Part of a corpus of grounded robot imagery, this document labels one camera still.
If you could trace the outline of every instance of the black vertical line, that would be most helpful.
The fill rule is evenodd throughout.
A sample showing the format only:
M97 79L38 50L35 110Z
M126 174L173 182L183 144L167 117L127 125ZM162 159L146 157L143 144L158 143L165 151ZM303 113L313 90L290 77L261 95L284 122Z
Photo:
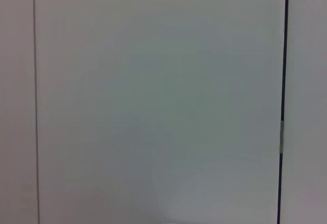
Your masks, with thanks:
M283 123L284 123L284 113L285 113L285 84L286 84L286 59L287 59L288 3L289 3L289 0L285 0L284 51L283 51L283 82L282 82L282 110L281 110L281 121ZM283 172L282 170L283 170L283 151L281 151L281 153L279 154L277 224L280 224L280 222L281 222L282 172Z
M39 194L39 154L38 154L38 121L37 121L37 77L36 77L36 10L33 0L33 45L34 45L34 100L35 100L35 140L36 140L36 191L37 191L37 222L40 224L40 194Z
M281 120L282 121L284 121L284 110L285 110L285 82L286 82L285 79L286 79L286 58L287 58L288 1L289 0L285 0L283 84L282 84L282 112L281 112Z

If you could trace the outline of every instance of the white surface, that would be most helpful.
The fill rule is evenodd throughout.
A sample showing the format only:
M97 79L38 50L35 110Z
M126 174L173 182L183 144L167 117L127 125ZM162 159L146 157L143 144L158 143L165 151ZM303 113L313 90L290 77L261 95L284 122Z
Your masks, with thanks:
M275 224L284 0L36 0L42 224Z
M0 0L0 223L37 223L33 0Z
M327 0L290 0L282 224L327 220Z

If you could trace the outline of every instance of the gray panel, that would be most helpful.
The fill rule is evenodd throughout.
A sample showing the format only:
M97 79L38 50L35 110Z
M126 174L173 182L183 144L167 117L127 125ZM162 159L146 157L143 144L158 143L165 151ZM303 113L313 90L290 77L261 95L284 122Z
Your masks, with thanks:
M283 10L36 0L41 221L275 224Z
M327 0L290 0L281 223L327 220Z
M0 0L0 223L37 223L33 0Z

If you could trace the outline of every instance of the door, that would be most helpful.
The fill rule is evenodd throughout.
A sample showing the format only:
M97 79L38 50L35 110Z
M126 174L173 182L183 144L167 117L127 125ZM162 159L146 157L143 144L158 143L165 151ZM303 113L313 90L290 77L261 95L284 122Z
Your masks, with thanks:
M42 224L275 224L284 0L36 0Z

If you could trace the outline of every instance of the white wall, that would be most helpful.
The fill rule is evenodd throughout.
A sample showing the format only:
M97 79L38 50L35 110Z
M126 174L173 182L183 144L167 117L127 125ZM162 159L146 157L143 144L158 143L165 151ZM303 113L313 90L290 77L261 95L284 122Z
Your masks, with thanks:
M0 0L0 223L37 223L33 0Z
M327 0L290 0L284 224L327 220Z
M276 223L284 0L36 0L42 224Z

